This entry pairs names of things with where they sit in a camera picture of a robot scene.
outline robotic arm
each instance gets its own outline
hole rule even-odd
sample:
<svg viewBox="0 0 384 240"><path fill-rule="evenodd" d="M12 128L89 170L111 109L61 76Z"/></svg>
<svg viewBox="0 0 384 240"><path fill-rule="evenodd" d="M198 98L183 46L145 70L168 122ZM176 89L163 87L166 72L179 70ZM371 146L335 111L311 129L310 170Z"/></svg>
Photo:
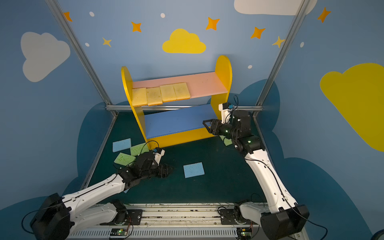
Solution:
<svg viewBox="0 0 384 240"><path fill-rule="evenodd" d="M137 157L109 178L81 191L47 197L30 226L37 240L64 240L73 232L105 222L123 222L126 208L119 201L89 208L101 200L123 192L148 177L167 177L173 170L160 164L165 151L159 147Z"/></svg>
<svg viewBox="0 0 384 240"><path fill-rule="evenodd" d="M252 135L248 111L234 110L230 103L220 104L219 110L222 120L205 120L203 125L209 133L223 135L232 140L254 172L268 202L268 208L253 202L235 207L236 221L245 223L249 219L261 224L270 240L300 232L309 211L305 205L297 204L272 166L261 139Z"/></svg>

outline pink shelf board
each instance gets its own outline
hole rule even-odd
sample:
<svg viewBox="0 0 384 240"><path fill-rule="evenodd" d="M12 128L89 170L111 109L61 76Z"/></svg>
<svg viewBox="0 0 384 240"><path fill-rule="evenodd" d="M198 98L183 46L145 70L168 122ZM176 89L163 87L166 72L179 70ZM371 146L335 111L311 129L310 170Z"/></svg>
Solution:
<svg viewBox="0 0 384 240"><path fill-rule="evenodd" d="M133 82L133 88L154 88L159 87L160 85L173 83L187 83L191 98L228 92L215 72L137 81Z"/></svg>

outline white cloud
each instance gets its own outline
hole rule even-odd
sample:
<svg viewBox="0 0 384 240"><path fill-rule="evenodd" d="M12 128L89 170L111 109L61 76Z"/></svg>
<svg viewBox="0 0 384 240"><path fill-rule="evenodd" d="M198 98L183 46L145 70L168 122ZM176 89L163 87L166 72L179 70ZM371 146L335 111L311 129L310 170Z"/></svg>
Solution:
<svg viewBox="0 0 384 240"><path fill-rule="evenodd" d="M310 0L308 14L317 0ZM235 10L243 14L296 15L301 0L235 0Z"/></svg>
<svg viewBox="0 0 384 240"><path fill-rule="evenodd" d="M23 72L31 82L38 82L62 64L71 50L64 41L58 41L49 33L26 32L21 39L22 52L26 58Z"/></svg>

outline light blue sponge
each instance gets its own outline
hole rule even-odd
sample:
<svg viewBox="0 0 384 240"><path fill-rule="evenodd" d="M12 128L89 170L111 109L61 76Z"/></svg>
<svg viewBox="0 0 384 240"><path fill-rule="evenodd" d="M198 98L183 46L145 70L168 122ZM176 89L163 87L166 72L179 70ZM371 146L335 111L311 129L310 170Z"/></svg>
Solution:
<svg viewBox="0 0 384 240"><path fill-rule="evenodd" d="M185 178L195 177L195 176L200 176L205 174L202 162L184 165L183 167L184 167Z"/></svg>
<svg viewBox="0 0 384 240"><path fill-rule="evenodd" d="M124 149L128 149L130 147L131 147L131 139L130 138L112 143L112 151L113 152L118 152L118 151L121 151Z"/></svg>

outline cloud decal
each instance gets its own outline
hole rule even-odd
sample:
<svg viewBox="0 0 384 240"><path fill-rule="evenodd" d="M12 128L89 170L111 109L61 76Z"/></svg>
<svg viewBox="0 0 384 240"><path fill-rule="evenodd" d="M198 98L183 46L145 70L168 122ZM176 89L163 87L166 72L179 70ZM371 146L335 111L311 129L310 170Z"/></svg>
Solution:
<svg viewBox="0 0 384 240"><path fill-rule="evenodd" d="M49 33L26 32L21 39L21 47L26 58L23 65L25 77L38 82L62 64L70 56L71 50L64 41L58 41Z"/></svg>
<svg viewBox="0 0 384 240"><path fill-rule="evenodd" d="M317 0L310 0L308 14ZM235 0L235 10L243 14L296 15L301 0Z"/></svg>
<svg viewBox="0 0 384 240"><path fill-rule="evenodd" d="M329 72L320 88L357 134L384 152L384 67L363 63L344 73Z"/></svg>
<svg viewBox="0 0 384 240"><path fill-rule="evenodd" d="M202 53L205 49L205 44L200 42L196 34L181 28L173 31L169 40L163 43L166 53Z"/></svg>

